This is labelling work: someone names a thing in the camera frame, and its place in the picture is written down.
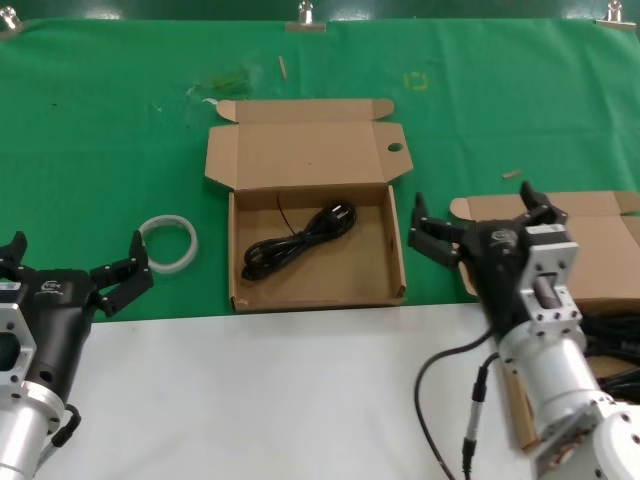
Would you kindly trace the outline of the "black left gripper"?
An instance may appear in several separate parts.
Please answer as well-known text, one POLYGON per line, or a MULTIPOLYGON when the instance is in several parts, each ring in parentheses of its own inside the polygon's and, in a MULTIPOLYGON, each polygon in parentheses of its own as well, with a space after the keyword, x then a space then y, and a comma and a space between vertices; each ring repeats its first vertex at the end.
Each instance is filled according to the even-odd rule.
POLYGON ((1 300, 17 302, 36 344, 25 379, 66 401, 97 308, 112 317, 153 287, 147 250, 135 230, 127 258, 88 273, 24 267, 27 246, 17 231, 1 247, 1 278, 20 284, 16 294, 3 293, 1 300))

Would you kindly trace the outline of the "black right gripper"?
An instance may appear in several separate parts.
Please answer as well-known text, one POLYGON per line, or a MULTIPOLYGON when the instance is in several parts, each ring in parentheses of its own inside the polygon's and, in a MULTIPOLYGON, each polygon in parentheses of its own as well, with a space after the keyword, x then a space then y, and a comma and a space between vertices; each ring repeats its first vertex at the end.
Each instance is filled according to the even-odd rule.
POLYGON ((519 224, 480 221, 455 225, 432 217, 421 192, 415 195, 411 211, 408 246, 449 270, 464 263, 498 341, 529 320, 520 299, 520 282, 529 257, 520 241, 522 225, 565 225, 568 219, 564 210, 528 181, 522 183, 519 195, 526 208, 518 217, 519 224))

